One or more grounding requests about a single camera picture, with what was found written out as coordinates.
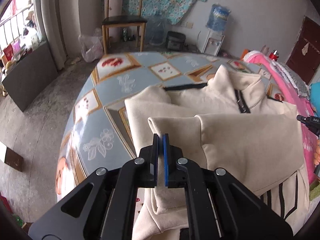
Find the person right hand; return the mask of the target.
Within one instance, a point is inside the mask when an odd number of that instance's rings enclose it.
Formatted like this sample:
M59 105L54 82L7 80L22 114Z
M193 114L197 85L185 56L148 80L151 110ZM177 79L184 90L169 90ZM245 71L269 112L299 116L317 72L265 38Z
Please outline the person right hand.
M316 149L313 154L313 163L315 166L319 165L320 163L320 140L317 140Z

